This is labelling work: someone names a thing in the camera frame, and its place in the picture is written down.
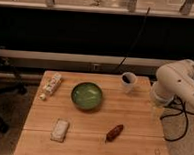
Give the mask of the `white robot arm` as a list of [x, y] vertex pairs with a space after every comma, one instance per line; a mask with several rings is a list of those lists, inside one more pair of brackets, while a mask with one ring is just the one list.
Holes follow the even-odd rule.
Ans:
[[156, 77], [149, 93], [156, 106], [167, 106], [178, 96], [194, 109], [194, 61], [184, 59], [162, 65]]

